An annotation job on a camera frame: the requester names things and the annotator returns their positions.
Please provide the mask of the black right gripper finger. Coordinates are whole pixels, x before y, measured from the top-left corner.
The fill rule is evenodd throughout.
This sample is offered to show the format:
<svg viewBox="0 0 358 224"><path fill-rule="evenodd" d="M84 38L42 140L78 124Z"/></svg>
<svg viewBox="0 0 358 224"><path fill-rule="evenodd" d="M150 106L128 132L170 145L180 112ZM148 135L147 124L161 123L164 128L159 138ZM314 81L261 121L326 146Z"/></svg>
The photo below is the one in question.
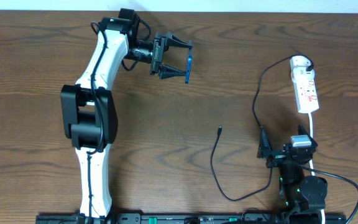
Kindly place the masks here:
<svg viewBox="0 0 358 224"><path fill-rule="evenodd" d="M260 141L257 151L257 158L268 158L272 154L272 148L263 126L260 127Z"/></svg>
<svg viewBox="0 0 358 224"><path fill-rule="evenodd" d="M298 125L298 134L299 135L307 135L308 137L310 137L309 132L304 128L304 126L302 124Z"/></svg>

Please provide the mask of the blue Galaxy smartphone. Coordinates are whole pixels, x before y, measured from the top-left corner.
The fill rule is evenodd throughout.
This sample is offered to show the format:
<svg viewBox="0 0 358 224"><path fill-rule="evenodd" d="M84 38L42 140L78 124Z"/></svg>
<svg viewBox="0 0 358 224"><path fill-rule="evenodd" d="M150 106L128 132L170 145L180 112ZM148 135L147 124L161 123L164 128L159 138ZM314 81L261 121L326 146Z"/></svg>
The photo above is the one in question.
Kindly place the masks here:
<svg viewBox="0 0 358 224"><path fill-rule="evenodd" d="M192 64L192 59L193 59L193 52L192 52L193 43L191 40L189 41L189 45L190 45L190 48L188 50L188 60L187 60L187 64L186 64L186 73L185 73L185 83L186 84L189 84L189 81L190 81L191 64Z"/></svg>

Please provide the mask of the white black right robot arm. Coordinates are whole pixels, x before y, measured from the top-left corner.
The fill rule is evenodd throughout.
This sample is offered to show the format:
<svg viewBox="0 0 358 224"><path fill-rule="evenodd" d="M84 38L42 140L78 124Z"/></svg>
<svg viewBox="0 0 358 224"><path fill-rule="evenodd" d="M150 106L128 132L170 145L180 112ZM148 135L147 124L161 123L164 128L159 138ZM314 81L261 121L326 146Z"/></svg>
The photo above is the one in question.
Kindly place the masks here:
<svg viewBox="0 0 358 224"><path fill-rule="evenodd" d="M320 221L328 193L327 181L315 175L305 175L303 165L309 163L318 144L299 125L298 134L281 150L273 150L264 127L260 128L257 157L266 160L266 167L277 168L280 174L280 196L286 201L287 210L280 214L286 223L311 216Z"/></svg>

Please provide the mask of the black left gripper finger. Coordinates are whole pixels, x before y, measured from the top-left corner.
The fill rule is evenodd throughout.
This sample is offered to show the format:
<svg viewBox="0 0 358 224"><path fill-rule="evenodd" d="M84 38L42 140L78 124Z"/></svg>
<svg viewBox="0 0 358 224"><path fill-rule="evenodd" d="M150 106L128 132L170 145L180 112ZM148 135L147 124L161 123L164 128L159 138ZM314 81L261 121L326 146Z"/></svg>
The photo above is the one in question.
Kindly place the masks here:
<svg viewBox="0 0 358 224"><path fill-rule="evenodd" d="M184 40L179 39L176 35L174 35L171 32L166 33L165 45L167 47L179 47L179 48L186 48L186 49L193 48L193 44L191 43L191 41L185 42Z"/></svg>
<svg viewBox="0 0 358 224"><path fill-rule="evenodd" d="M160 79L167 79L173 77L185 77L186 72L183 70L179 70L177 68L171 67L169 65L162 65L158 70L158 75Z"/></svg>

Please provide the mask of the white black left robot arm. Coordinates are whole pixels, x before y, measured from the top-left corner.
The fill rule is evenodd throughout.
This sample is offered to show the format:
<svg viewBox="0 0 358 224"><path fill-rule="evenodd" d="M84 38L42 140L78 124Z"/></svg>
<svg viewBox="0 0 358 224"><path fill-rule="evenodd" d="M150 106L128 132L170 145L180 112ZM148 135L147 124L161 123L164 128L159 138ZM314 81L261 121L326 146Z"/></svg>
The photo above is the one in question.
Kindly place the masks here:
<svg viewBox="0 0 358 224"><path fill-rule="evenodd" d="M192 41L185 42L171 32L156 33L153 40L138 36L145 24L133 9L122 8L117 17L104 17L92 22L98 42L89 64L74 85L64 85L60 93L65 136L71 140L80 163L82 203L79 220L85 223L105 222L112 206L109 193L109 150L115 141L118 118L112 87L120 67L131 71L124 61L150 65L150 74L160 79L190 79L192 55L185 70L163 63L170 47L192 50Z"/></svg>

